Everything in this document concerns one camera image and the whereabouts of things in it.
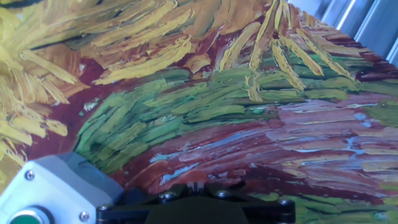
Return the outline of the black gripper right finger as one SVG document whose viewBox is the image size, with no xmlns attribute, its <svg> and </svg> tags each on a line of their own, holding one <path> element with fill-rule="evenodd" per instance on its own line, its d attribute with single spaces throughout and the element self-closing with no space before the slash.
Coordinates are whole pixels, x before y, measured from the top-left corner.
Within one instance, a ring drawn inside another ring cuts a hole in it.
<svg viewBox="0 0 398 224">
<path fill-rule="evenodd" d="M 245 181 L 223 187 L 197 182 L 195 195 L 203 199 L 198 211 L 205 223 L 295 223 L 295 203 L 289 199 L 263 201 L 242 193 Z"/>
</svg>

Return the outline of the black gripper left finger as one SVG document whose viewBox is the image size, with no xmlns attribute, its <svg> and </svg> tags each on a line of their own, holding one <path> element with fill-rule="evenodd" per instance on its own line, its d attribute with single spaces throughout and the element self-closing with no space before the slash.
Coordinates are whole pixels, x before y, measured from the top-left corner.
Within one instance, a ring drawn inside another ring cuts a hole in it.
<svg viewBox="0 0 398 224">
<path fill-rule="evenodd" d="M 177 199 L 192 196 L 196 183 L 174 184 L 166 191 L 145 198 L 136 203 L 114 205 L 105 204 L 96 208 L 96 224 L 144 222 L 155 208 Z"/>
</svg>

